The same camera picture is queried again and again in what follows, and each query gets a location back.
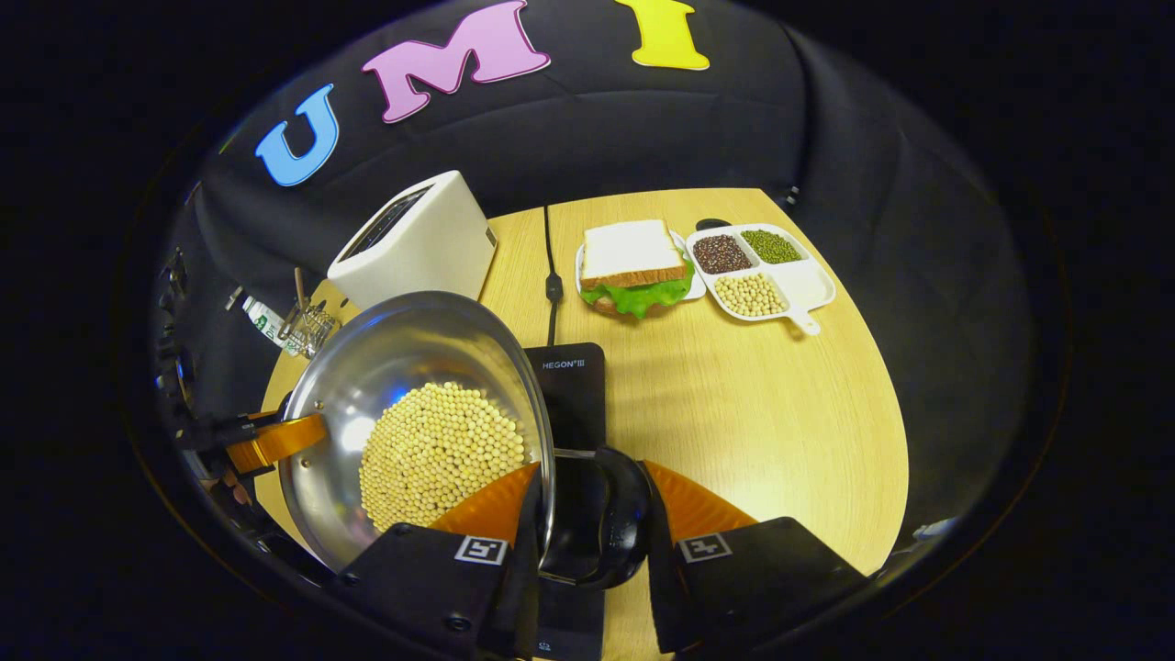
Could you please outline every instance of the letter u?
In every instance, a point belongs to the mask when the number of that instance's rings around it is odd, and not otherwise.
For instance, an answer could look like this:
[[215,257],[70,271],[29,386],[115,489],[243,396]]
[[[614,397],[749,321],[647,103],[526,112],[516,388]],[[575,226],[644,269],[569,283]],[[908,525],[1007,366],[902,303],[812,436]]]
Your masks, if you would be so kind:
[[335,150],[335,144],[338,143],[338,120],[335,119],[330,101],[327,99],[327,94],[334,88],[333,83],[327,85],[307,96],[306,101],[294,110],[296,114],[306,115],[310,122],[310,130],[314,131],[314,144],[309,151],[301,156],[295,156],[290,151],[290,146],[286,142],[288,122],[284,121],[275,126],[257,144],[257,157],[266,163],[269,176],[277,183],[296,186],[306,181]]

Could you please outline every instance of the stainless steel bowl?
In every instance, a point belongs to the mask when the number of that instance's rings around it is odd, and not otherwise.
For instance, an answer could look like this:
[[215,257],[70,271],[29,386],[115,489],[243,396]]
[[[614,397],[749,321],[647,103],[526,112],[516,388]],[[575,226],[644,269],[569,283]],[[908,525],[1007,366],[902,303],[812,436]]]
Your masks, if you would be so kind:
[[310,362],[286,420],[325,418],[329,438],[282,460],[286,505],[315,554],[335,572],[380,537],[360,497],[363,447],[383,411],[408,391],[456,382],[484,389],[518,420],[531,460],[539,460],[543,517],[550,544],[555,474],[546,406],[522,346],[481,303],[457,294],[418,291],[371,306],[347,323]]

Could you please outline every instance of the lettuce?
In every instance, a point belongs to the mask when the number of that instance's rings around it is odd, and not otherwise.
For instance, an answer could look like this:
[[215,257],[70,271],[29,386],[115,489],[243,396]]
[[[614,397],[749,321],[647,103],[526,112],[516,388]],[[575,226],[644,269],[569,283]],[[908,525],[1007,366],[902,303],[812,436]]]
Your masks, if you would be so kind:
[[590,291],[580,291],[579,295],[589,303],[595,303],[600,296],[610,296],[616,302],[617,312],[631,312],[637,318],[644,318],[649,308],[654,303],[669,306],[690,292],[690,286],[693,283],[693,262],[685,256],[685,252],[682,252],[682,257],[685,259],[685,277],[637,286],[599,284]]

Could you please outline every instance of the red beans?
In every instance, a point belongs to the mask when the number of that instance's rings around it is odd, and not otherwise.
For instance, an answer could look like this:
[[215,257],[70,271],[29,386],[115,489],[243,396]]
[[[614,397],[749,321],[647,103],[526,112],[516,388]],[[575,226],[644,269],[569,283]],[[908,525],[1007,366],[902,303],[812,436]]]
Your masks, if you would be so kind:
[[751,268],[751,259],[746,258],[734,238],[724,234],[699,238],[693,244],[693,255],[698,257],[701,269],[711,274]]

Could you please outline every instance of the pink letter m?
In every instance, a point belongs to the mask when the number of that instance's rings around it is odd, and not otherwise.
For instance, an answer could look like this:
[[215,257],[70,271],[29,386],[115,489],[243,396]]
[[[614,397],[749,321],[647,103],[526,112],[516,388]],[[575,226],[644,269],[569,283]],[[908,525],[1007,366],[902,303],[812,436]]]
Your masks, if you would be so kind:
[[538,70],[551,62],[535,50],[522,29],[518,12],[525,0],[492,5],[469,14],[443,48],[421,41],[404,41],[363,65],[374,70],[388,97],[383,121],[397,122],[429,104],[429,94],[412,88],[410,77],[452,94],[461,86],[465,60],[477,54],[475,82],[494,82]]

